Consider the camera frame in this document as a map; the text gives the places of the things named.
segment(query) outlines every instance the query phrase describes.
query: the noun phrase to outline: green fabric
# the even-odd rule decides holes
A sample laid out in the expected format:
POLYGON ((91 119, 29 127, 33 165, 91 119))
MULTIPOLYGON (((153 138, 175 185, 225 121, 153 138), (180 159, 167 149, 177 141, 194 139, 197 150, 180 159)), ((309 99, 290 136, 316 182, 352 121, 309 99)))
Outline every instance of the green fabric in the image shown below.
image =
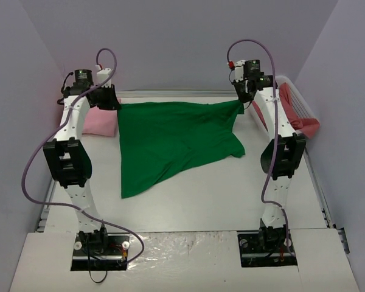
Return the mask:
POLYGON ((118 113, 122 198, 192 167, 245 154, 232 133, 238 100, 203 105, 188 102, 123 104, 118 113))

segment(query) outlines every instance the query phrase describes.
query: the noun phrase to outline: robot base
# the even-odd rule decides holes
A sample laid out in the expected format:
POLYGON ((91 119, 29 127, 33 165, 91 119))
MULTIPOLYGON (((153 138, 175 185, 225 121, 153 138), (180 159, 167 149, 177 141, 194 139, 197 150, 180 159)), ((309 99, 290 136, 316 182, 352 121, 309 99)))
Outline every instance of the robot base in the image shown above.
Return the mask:
POLYGON ((75 239, 71 271, 125 271, 127 269, 128 250, 124 250, 129 243, 127 235, 109 235, 107 248, 102 252, 89 250, 80 243, 80 237, 75 239))
POLYGON ((239 232, 238 242, 242 268, 297 266, 296 258, 288 253, 284 242, 270 251, 264 250, 257 231, 239 232))

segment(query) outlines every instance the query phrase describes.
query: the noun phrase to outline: red towel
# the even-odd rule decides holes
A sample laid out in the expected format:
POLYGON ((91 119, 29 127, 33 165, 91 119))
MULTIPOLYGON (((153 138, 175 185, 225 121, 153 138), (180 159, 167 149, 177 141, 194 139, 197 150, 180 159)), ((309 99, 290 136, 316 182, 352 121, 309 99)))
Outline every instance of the red towel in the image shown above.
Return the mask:
MULTIPOLYGON (((292 108, 292 95, 287 83, 280 85, 279 92, 282 107, 284 108, 285 114, 287 115, 292 127, 295 130, 300 130, 306 137, 311 139, 320 126, 319 121, 317 119, 303 119, 297 116, 292 108)), ((265 120, 263 119, 260 108, 255 102, 253 102, 252 105, 266 128, 265 120)))

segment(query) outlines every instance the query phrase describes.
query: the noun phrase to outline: white panel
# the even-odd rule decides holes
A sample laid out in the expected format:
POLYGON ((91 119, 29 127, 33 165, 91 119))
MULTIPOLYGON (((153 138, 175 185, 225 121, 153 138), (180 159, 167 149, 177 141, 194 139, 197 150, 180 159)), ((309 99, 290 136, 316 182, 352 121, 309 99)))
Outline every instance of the white panel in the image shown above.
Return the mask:
MULTIPOLYGON (((292 231, 296 253, 300 254, 299 267, 281 268, 241 268, 236 232, 141 236, 145 252, 129 264, 127 271, 110 271, 106 281, 96 286, 88 272, 70 272, 74 234, 29 234, 11 292, 358 292, 333 229, 292 231)), ((135 254, 139 248, 137 240, 131 241, 129 253, 135 254)), ((92 272, 95 279, 101 279, 103 274, 92 272)))
POLYGON ((308 152, 365 291, 365 1, 339 1, 296 85, 321 121, 308 152))
MULTIPOLYGON (((59 70, 19 1, 0 0, 0 291, 8 291, 26 238, 41 208, 21 192, 23 168, 54 128, 59 70)), ((27 187, 44 199, 50 174, 42 155, 27 187)))
MULTIPOLYGON (((337 0, 21 2, 66 72, 94 68, 95 53, 107 46, 118 57, 118 89, 229 89, 226 52, 241 38, 267 45, 278 73, 294 80, 337 0)), ((261 58, 270 69, 256 44, 240 45, 231 57, 261 58)))
MULTIPOLYGON (((217 103, 233 99, 236 97, 154 97, 123 98, 123 102, 217 103)), ((120 198, 119 137, 83 137, 92 161, 91 190, 100 216, 139 232, 258 229, 264 208, 260 194, 266 177, 260 155, 268 145, 268 137, 249 113, 237 117, 234 133, 245 147, 244 157, 229 157, 186 170, 124 200, 120 198)), ((61 187, 55 189, 54 201, 70 203, 61 187)), ((289 189, 287 212, 291 228, 325 228, 304 159, 289 189)), ((51 207, 47 232, 77 230, 72 209, 51 207)))

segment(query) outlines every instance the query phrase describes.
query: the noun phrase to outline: gray wall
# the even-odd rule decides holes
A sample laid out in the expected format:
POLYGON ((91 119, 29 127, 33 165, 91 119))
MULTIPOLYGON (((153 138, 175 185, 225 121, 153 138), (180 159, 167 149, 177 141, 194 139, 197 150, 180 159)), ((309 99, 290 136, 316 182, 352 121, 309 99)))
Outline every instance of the gray wall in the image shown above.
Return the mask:
MULTIPOLYGON (((10 288, 40 212, 23 197, 20 178, 33 148, 54 127, 61 80, 19 1, 0 0, 0 292, 10 288)), ((39 199, 50 181, 41 158, 27 184, 39 199)))
MULTIPOLYGON (((232 89, 226 51, 255 38, 294 80, 337 0, 21 0, 58 66, 93 68, 101 46, 116 51, 122 89, 232 89)), ((234 60, 268 59, 243 44, 234 60)))
POLYGON ((338 2, 296 86, 320 118, 308 149, 365 291, 365 1, 338 2))

